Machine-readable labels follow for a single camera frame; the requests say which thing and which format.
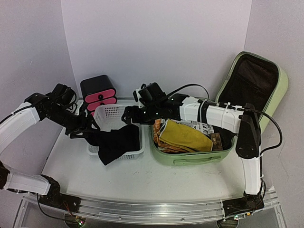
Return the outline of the green hard-shell suitcase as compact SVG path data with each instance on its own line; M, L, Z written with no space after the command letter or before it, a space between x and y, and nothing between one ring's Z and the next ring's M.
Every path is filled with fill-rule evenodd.
M254 53L241 52L234 59L215 100L240 106L250 103L257 110L273 115L287 89L288 76L276 63ZM152 155L159 163L168 166L218 162L233 150L237 140L231 132L213 128L214 133L220 133L222 151L168 154L159 151L153 141Z

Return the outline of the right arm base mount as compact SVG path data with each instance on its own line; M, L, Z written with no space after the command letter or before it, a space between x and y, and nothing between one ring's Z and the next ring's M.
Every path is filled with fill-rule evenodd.
M227 199L223 201L224 217L253 213L264 208L265 191L261 190L257 195L249 195L244 192L243 197Z

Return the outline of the yellow towel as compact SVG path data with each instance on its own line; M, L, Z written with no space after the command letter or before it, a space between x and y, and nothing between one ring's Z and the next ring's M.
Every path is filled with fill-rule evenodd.
M191 127L186 128L183 139L191 152L212 151L212 141L209 137Z

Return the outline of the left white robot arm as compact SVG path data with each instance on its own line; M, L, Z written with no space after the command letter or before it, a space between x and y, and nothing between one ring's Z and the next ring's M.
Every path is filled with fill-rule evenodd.
M83 109L80 109L78 114L71 110L75 102L75 91L63 84L57 84L52 92L45 95L30 95L0 122L0 151L3 152L23 132L45 118L64 127L70 138L85 138L90 133L100 132L93 116ZM2 190L45 195L46 201L52 207L58 208L64 203L64 197L55 189L51 189L53 182L50 177L28 175L4 163L0 164Z

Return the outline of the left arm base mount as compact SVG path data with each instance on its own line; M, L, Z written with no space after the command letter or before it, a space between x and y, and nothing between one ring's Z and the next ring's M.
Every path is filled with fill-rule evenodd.
M38 197L39 203L56 209L76 213L79 210L81 199L76 196L62 193L48 193Z

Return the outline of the black item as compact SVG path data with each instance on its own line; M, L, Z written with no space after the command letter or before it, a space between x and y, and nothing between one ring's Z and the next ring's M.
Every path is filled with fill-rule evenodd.
M140 149L140 131L136 125L126 125L109 132L88 133L85 137L91 146L99 148L98 157L103 165L108 165L126 152Z

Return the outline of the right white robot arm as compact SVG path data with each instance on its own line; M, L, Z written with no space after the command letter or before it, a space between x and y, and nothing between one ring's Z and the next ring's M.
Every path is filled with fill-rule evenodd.
M261 156L264 153L258 114L278 126L270 115L256 110L252 104L213 103L183 94L174 94L155 104L142 102L143 99L139 98L137 105L125 108L122 115L125 124L153 124L154 120L160 118L198 121L236 134L236 153L243 164L246 194L240 198L239 206L243 210L250 210L257 204L257 194L262 184Z

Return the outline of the white perforated plastic basket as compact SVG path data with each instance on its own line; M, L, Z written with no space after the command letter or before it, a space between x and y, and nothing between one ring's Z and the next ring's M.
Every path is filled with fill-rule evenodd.
M135 106L136 103L118 103L118 104L106 104L96 108L94 112L94 119L101 131L109 132L111 130L119 130L126 124L121 120L124 110L128 106ZM145 133L144 126L136 124L139 128L139 145L140 148L137 151L126 152L117 160L135 160L141 156L145 150Z

